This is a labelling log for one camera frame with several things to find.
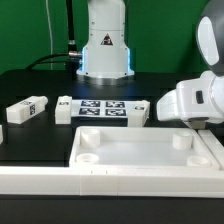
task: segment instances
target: white block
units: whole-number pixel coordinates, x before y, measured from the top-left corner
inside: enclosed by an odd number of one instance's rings
[[[0,125],[0,144],[3,142],[2,125]]]
[[[133,110],[128,113],[128,127],[143,127],[149,116],[150,103],[143,100],[137,101]]]
[[[45,110],[48,100],[45,96],[31,96],[19,103],[6,108],[9,123],[22,124]]]
[[[72,106],[72,97],[70,96],[58,97],[58,102],[55,109],[56,124],[71,124],[71,106]]]

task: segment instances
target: white tray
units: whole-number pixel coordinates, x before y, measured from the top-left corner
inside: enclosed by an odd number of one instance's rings
[[[99,146],[94,148],[82,146],[80,141],[81,133],[86,130],[99,131]],[[173,147],[173,135],[177,131],[187,132],[192,135],[191,148],[180,150]],[[209,165],[187,165],[187,161],[192,156],[206,158]],[[98,158],[97,164],[91,164],[94,163],[91,160],[95,158]],[[127,166],[129,168],[219,169],[219,164],[194,130],[175,128],[79,127],[72,147],[70,167],[75,167],[80,162],[82,165],[104,165],[103,169],[105,169],[105,166],[118,166],[120,168]]]

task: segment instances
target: circular hole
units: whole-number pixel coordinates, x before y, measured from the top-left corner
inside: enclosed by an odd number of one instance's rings
[[[210,160],[204,156],[190,156],[187,160],[188,166],[210,166]]]
[[[96,135],[96,134],[99,133],[99,130],[93,129],[93,128],[89,128],[89,129],[84,129],[81,132],[86,134],[86,135]]]
[[[95,164],[98,163],[99,157],[92,153],[80,154],[76,157],[78,164]]]
[[[191,136],[191,133],[188,131],[176,131],[176,135],[179,135],[180,137],[189,137]]]

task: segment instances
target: small black square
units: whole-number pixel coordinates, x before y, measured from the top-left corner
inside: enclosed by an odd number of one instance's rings
[[[124,110],[124,109],[106,109],[106,116],[125,117],[126,110]]]
[[[79,115],[99,116],[100,109],[98,109],[98,108],[80,108]]]
[[[82,107],[100,107],[100,101],[95,100],[83,100],[81,103]]]
[[[113,108],[124,108],[125,103],[123,101],[107,101],[106,107],[113,107]]]
[[[60,102],[59,105],[69,105],[69,102]]]
[[[32,105],[30,107],[30,115],[33,115],[33,114],[35,114],[35,105]]]

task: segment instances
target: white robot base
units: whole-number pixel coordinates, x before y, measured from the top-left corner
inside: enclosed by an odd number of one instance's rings
[[[120,73],[97,73],[97,72],[85,72],[82,71],[82,68],[77,70],[77,80],[89,82],[91,84],[96,85],[121,85],[130,81],[135,80],[134,71],[130,70],[128,73],[120,72]]]

